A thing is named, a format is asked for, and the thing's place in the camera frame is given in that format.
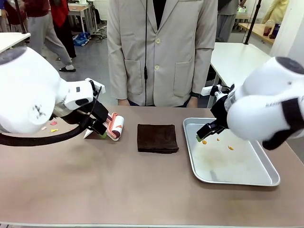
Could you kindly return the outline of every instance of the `yellow shirt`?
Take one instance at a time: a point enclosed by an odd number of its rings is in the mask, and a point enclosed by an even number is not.
[[[289,0],[274,0],[266,13],[262,24],[265,24],[268,20],[274,20],[275,23],[282,22],[287,10]]]

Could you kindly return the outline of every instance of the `food scrap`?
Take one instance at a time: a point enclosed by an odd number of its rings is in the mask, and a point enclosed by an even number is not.
[[[56,122],[56,121],[51,122],[51,126],[55,126],[55,125],[57,125],[57,122]]]

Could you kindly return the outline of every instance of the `metal tray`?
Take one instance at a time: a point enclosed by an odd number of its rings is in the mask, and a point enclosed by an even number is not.
[[[219,135],[209,136],[206,145],[198,142],[196,132],[214,120],[188,118],[183,122],[192,170],[199,180],[256,186],[280,184],[279,174],[257,141],[244,141],[230,130],[225,130]]]

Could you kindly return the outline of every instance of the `folded brown towel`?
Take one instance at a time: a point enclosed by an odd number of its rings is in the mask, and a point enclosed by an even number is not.
[[[139,152],[176,153],[174,125],[141,125],[137,126],[137,146]]]

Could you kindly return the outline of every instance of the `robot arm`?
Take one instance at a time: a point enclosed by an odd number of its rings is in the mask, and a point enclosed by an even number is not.
[[[217,98],[211,111],[216,121],[198,131],[198,139],[229,128],[244,140],[263,141],[266,149],[279,147],[304,129],[304,68],[276,57],[254,71],[241,87],[226,95],[213,88]]]
[[[108,110],[97,101],[99,94],[105,93],[104,85],[89,78],[67,82],[42,56],[28,47],[1,53],[0,72],[0,133],[32,134],[54,117],[79,125],[71,132],[46,138],[16,138],[0,134],[0,144],[37,146],[57,143],[75,137],[85,129],[104,135],[108,130],[107,123],[113,120]]]

